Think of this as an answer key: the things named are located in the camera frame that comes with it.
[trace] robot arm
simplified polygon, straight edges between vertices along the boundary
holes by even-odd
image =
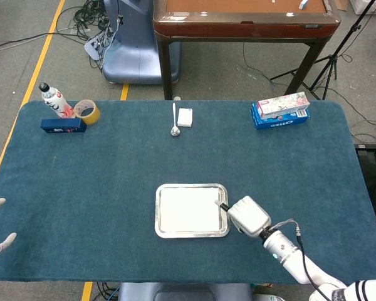
[[[376,301],[376,280],[355,282],[347,286],[336,278],[325,273],[314,264],[302,251],[295,246],[276,226],[271,226],[270,216],[251,197],[240,199],[229,208],[225,204],[217,204],[225,210],[236,228],[250,237],[260,237],[263,246],[277,259],[283,267],[300,284],[311,283],[323,292],[331,301]],[[296,235],[300,242],[300,228],[296,223]],[[322,301],[325,297],[315,291],[310,296],[310,301]]]

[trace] white eraser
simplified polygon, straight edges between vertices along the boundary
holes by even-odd
[[[178,110],[178,121],[179,127],[192,127],[192,109],[191,108],[180,108]]]
[[[308,0],[302,0],[300,3],[300,9],[303,9],[307,3],[308,3]]]

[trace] gray floor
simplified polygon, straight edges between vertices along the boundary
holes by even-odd
[[[76,6],[83,0],[66,0],[64,8]],[[50,28],[58,1],[0,0],[0,43],[46,32]],[[65,14],[59,28],[68,25],[72,11]],[[323,54],[332,53],[356,15],[351,6],[341,12],[342,24],[325,48]],[[347,54],[352,63],[338,61],[338,80],[331,87],[341,93],[366,118],[376,120],[376,16],[374,16]],[[0,51],[0,153],[13,124],[26,87],[39,58],[44,38],[23,46]],[[259,100],[281,95],[284,86],[272,86],[256,71],[245,67],[242,43],[186,43],[183,44],[182,76],[175,86],[175,94],[185,100]],[[248,63],[269,77],[295,68],[305,54],[304,45],[247,44]],[[323,68],[315,65],[307,82]],[[290,76],[279,80],[288,83]],[[118,100],[121,85],[108,83],[98,70],[91,69],[82,45],[54,36],[46,55],[38,81],[47,81],[59,88],[67,99]],[[34,89],[32,100],[39,100]],[[161,100],[160,86],[132,85],[128,100]],[[329,91],[328,99],[338,102],[345,110],[348,124],[362,118],[342,97]],[[376,126],[366,122],[352,128],[353,133],[366,133],[376,137]],[[367,142],[376,142],[370,136],[359,136]],[[0,282],[0,300],[80,300],[83,283]],[[267,292],[278,293],[287,301],[308,300],[311,288],[275,286]]]

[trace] blue felt surface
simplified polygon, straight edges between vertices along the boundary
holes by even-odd
[[[376,278],[376,220],[342,109],[313,102],[300,125],[256,130],[251,102],[177,102],[193,128],[173,138],[171,102],[97,102],[85,133],[47,134],[25,105],[0,168],[0,280],[294,283],[260,240],[165,240],[154,230],[164,183],[220,183],[277,223],[296,219],[308,256],[352,283]],[[294,229],[283,231],[292,239]]]

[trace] yellow floor line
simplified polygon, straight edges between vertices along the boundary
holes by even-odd
[[[83,286],[83,293],[82,293],[81,301],[89,301],[90,294],[92,293],[92,285],[93,285],[93,282],[85,282]]]
[[[121,91],[120,100],[127,100],[128,88],[129,88],[128,83],[123,84],[123,90]]]
[[[60,0],[60,3],[57,6],[57,10],[56,10],[55,16],[53,18],[53,22],[51,23],[51,26],[50,26],[50,29],[49,29],[50,33],[52,33],[56,29],[56,20],[57,20],[58,16],[60,15],[61,10],[63,9],[64,2],[65,2],[65,0]],[[53,37],[52,34],[49,34],[46,37],[46,41],[44,42],[42,51],[41,51],[40,56],[39,56],[39,60],[38,60],[38,62],[36,64],[36,66],[35,66],[35,69],[34,69],[34,72],[32,74],[31,80],[29,81],[29,85],[28,85],[28,88],[26,89],[26,92],[25,92],[23,101],[21,102],[20,108],[24,104],[26,104],[29,101],[29,98],[31,97],[32,89],[35,86],[36,79],[38,78],[38,75],[39,75],[40,69],[42,67],[44,58],[46,57],[46,53],[48,52],[49,45],[50,45],[52,37]],[[1,155],[0,155],[0,165],[1,165],[1,161],[3,161],[4,154],[6,153],[8,142],[10,141],[10,138],[11,138],[11,136],[13,134],[13,130],[14,130],[14,126],[15,126],[15,123],[17,121],[17,118],[18,118],[18,114],[15,117],[13,126],[11,127],[10,133],[8,134],[8,137],[7,137],[6,143],[4,145],[3,151],[1,152]]]

